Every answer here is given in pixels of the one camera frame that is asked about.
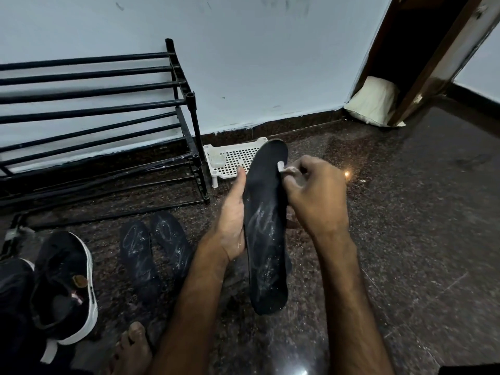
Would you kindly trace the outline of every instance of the hand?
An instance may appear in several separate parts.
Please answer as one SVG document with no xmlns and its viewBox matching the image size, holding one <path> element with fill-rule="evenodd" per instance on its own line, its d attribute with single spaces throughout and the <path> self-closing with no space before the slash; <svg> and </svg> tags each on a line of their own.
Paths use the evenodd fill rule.
<svg viewBox="0 0 500 375">
<path fill-rule="evenodd" d="M 347 232 L 349 218 L 344 173 L 328 162 L 309 155 L 291 165 L 307 171 L 307 182 L 303 186 L 297 184 L 293 175 L 283 179 L 289 203 L 304 229 L 313 239 Z"/>
<path fill-rule="evenodd" d="M 245 249 L 243 232 L 243 190 L 247 174 L 243 167 L 238 167 L 238 175 L 233 187 L 222 202 L 221 210 L 214 225 L 210 228 L 212 236 L 220 242 L 229 261 L 240 255 Z"/>
</svg>

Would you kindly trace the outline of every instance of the dark marble floor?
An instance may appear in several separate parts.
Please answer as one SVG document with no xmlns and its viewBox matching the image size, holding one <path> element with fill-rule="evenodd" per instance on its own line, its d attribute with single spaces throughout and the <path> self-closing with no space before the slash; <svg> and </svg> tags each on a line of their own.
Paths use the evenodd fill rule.
<svg viewBox="0 0 500 375">
<path fill-rule="evenodd" d="M 291 159 L 315 155 L 350 172 L 351 233 L 397 373 L 436 374 L 440 365 L 498 362 L 500 138 L 492 133 L 498 132 L 498 122 L 437 100 L 407 124 L 389 130 L 339 120 L 278 137 L 288 144 Z M 191 241 L 208 228 L 229 187 L 223 182 L 208 207 L 172 212 Z M 106 212 L 195 196 L 194 189 L 171 185 L 53 214 Z M 118 335 L 134 320 L 146 324 L 153 342 L 166 326 L 174 302 L 171 292 L 165 292 L 160 307 L 146 310 L 118 262 L 118 229 L 127 220 L 131 218 L 72 228 L 92 250 L 99 305 L 97 326 L 77 345 L 74 367 L 98 372 Z M 47 234 L 29 237 L 22 254 L 35 255 L 33 248 Z M 289 301 L 279 313 L 262 317 L 253 312 L 244 255 L 229 267 L 210 373 L 327 373 L 328 338 L 316 253 L 304 231 L 289 231 L 286 238 L 293 271 L 288 277 Z M 168 279 L 168 268 L 160 256 L 156 259 Z"/>
</svg>

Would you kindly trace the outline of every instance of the bare foot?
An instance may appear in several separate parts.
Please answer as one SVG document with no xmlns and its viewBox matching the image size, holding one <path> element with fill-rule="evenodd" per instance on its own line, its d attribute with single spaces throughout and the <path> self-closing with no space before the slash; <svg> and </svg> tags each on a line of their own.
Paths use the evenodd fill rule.
<svg viewBox="0 0 500 375">
<path fill-rule="evenodd" d="M 146 340 L 146 330 L 138 321 L 116 343 L 115 354 L 109 362 L 109 375 L 144 375 L 153 355 Z"/>
</svg>

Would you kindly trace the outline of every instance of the black shoe rack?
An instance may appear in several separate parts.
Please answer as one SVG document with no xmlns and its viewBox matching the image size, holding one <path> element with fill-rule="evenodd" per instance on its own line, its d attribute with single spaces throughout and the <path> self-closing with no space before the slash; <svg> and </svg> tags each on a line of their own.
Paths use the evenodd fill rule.
<svg viewBox="0 0 500 375">
<path fill-rule="evenodd" d="M 80 110 L 66 110 L 66 111 L 54 111 L 46 113 L 31 113 L 31 114 L 18 114 L 18 115 L 3 115 L 0 116 L 0 123 L 29 123 L 31 121 L 42 121 L 42 120 L 53 120 L 61 118 L 73 118 L 75 123 L 78 123 L 79 117 L 86 116 L 99 116 L 111 113 L 125 113 L 137 110 L 147 110 L 147 109 L 158 109 L 173 107 L 174 110 L 157 114 L 149 117 L 129 120 L 125 122 L 115 123 L 107 126 L 100 126 L 92 129 L 81 130 L 79 132 L 56 135 L 49 138 L 37 139 L 29 142 L 23 142 L 19 144 L 13 144 L 9 146 L 0 147 L 0 155 L 9 151 L 14 151 L 26 147 L 34 147 L 50 142 L 56 142 L 64 139 L 75 138 L 80 136 L 85 136 L 97 132 L 103 132 L 106 130 L 116 129 L 124 126 L 131 126 L 139 124 L 142 122 L 152 121 L 160 118 L 165 118 L 169 116 L 177 116 L 178 122 L 172 124 L 166 124 L 165 126 L 142 130 L 139 132 L 134 132 L 130 134 L 120 135 L 116 137 L 94 140 L 91 142 L 86 142 L 82 144 L 77 144 L 70 147 L 64 147 L 55 149 L 52 151 L 46 151 L 41 153 L 36 153 L 32 155 L 26 155 L 24 157 L 18 157 L 14 159 L 0 161 L 0 170 L 3 171 L 5 176 L 0 177 L 0 188 L 3 191 L 3 196 L 0 197 L 0 208 L 15 208 L 19 205 L 27 205 L 30 203 L 42 202 L 41 206 L 36 206 L 32 208 L 27 208 L 15 214 L 10 229 L 6 234 L 5 242 L 2 249 L 2 258 L 11 256 L 16 252 L 16 245 L 18 243 L 19 232 L 21 230 L 26 230 L 27 228 L 38 231 L 43 229 L 54 229 L 60 227 L 68 227 L 72 225 L 77 225 L 81 223 L 96 222 L 102 220 L 112 220 L 115 218 L 131 216 L 136 214 L 151 213 L 158 210 L 171 209 L 183 207 L 186 205 L 193 205 L 198 203 L 209 203 L 209 194 L 207 191 L 207 184 L 205 182 L 205 177 L 203 175 L 203 163 L 202 156 L 203 153 L 202 139 L 199 132 L 198 119 L 196 114 L 196 97 L 195 93 L 191 91 L 188 82 L 184 76 L 184 72 L 178 61 L 176 51 L 173 45 L 172 39 L 166 39 L 166 52 L 154 52 L 146 54 L 134 54 L 134 55 L 117 55 L 117 56 L 101 56 L 101 57 L 90 57 L 90 58 L 76 58 L 76 59 L 61 59 L 61 60 L 45 60 L 45 61 L 35 61 L 35 62 L 23 62 L 23 63 L 9 63 L 0 64 L 0 72 L 8 70 L 20 70 L 20 69 L 33 69 L 33 68 L 45 68 L 45 67 L 55 67 L 55 66 L 67 66 L 67 65 L 79 65 L 79 64 L 93 64 L 93 63 L 109 63 L 109 62 L 123 62 L 123 61 L 140 61 L 145 59 L 165 59 L 164 66 L 156 67 L 144 67 L 144 68 L 132 68 L 132 69 L 116 69 L 107 71 L 94 71 L 94 72 L 77 72 L 77 73 L 63 73 L 63 74 L 52 74 L 52 75 L 36 75 L 27 77 L 3 77 L 0 78 L 0 86 L 6 85 L 17 85 L 17 84 L 34 84 L 43 82 L 54 82 L 54 81 L 66 81 L 66 80 L 79 80 L 79 79 L 94 79 L 94 78 L 104 78 L 112 76 L 128 76 L 135 74 L 146 74 L 146 73 L 158 73 L 158 72 L 170 72 L 172 75 L 172 81 L 153 83 L 153 84 L 141 84 L 132 86 L 122 86 L 114 88 L 97 88 L 97 89 L 86 89 L 77 91 L 67 91 L 67 92 L 38 92 L 31 94 L 22 95 L 6 95 L 0 93 L 0 104 L 15 104 L 15 103 L 32 103 L 32 102 L 42 102 L 42 101 L 54 101 L 54 100 L 67 100 L 74 98 L 83 97 L 95 97 L 104 96 L 112 94 L 130 93 L 130 92 L 141 92 L 156 89 L 173 88 L 173 100 L 165 100 L 159 102 L 149 102 L 142 104 L 132 104 L 132 105 L 120 105 L 117 107 L 100 107 L 92 109 L 80 109 Z M 192 125 L 195 130 L 194 138 L 191 136 L 189 128 L 184 119 L 184 115 L 180 108 L 181 105 L 187 106 L 190 114 Z M 94 157 L 89 159 L 84 159 L 76 162 L 65 163 L 55 167 L 44 168 L 41 170 L 33 170 L 21 173 L 13 173 L 9 167 L 14 164 L 26 163 L 31 160 L 51 157 L 54 155 L 69 153 L 72 151 L 81 150 L 84 148 L 99 146 L 111 142 L 119 142 L 125 139 L 130 139 L 142 135 L 165 132 L 167 130 L 180 128 L 183 134 L 181 140 L 185 142 L 185 147 L 187 147 L 188 152 L 178 155 L 176 157 L 170 157 L 162 160 L 157 160 L 154 162 L 149 162 L 146 164 L 137 165 L 134 167 L 129 167 L 124 170 L 117 170 L 106 173 L 102 176 L 97 177 L 82 177 L 78 179 L 73 179 L 70 182 L 65 182 L 61 179 L 60 182 L 55 182 L 50 186 L 45 186 L 43 188 L 36 189 L 33 187 L 29 192 L 24 192 L 22 194 L 12 192 L 9 189 L 9 182 L 15 181 L 16 179 L 26 178 L 29 180 L 30 176 L 50 176 L 54 169 L 65 170 L 69 168 L 74 168 L 75 166 L 83 166 L 88 164 L 90 161 L 99 160 L 110 160 L 110 156 L 117 154 L 123 154 L 120 151 L 116 154 L 103 155 L 101 157 Z M 150 146 L 141 147 L 141 149 L 146 149 L 153 146 L 158 146 L 159 144 L 153 144 Z M 113 182 L 118 179 L 123 179 L 131 176 L 140 176 L 146 173 L 166 170 L 178 166 L 188 166 L 191 169 L 191 176 L 185 176 L 182 178 L 162 180 L 160 182 L 154 183 L 141 183 L 133 186 L 113 189 L 109 191 L 98 191 L 92 192 L 92 189 L 100 187 L 105 183 Z M 143 208 L 137 210 L 127 210 L 115 214 L 105 214 L 95 217 L 86 217 L 74 220 L 54 220 L 47 221 L 44 223 L 39 223 L 36 225 L 28 224 L 28 217 L 40 212 L 48 211 L 53 208 L 71 205 L 77 202 L 88 201 L 93 198 L 103 197 L 106 195 L 112 195 L 117 192 L 122 192 L 130 189 L 136 189 L 140 187 L 147 187 L 152 185 L 166 184 L 169 182 L 183 182 L 183 181 L 194 181 L 199 190 L 200 199 L 196 201 L 162 205 L 154 208 Z M 85 191 L 85 195 L 78 197 L 71 197 L 75 192 Z"/>
</svg>

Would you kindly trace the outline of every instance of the forearm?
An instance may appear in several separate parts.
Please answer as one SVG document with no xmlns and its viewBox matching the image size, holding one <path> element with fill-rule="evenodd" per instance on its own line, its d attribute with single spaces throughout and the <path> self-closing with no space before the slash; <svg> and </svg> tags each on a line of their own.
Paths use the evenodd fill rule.
<svg viewBox="0 0 500 375">
<path fill-rule="evenodd" d="M 151 375 L 206 373 L 226 253 L 208 233 L 199 243 L 172 320 L 149 369 Z"/>
<path fill-rule="evenodd" d="M 347 231 L 315 239 L 327 310 L 330 371 L 393 374 Z"/>
</svg>

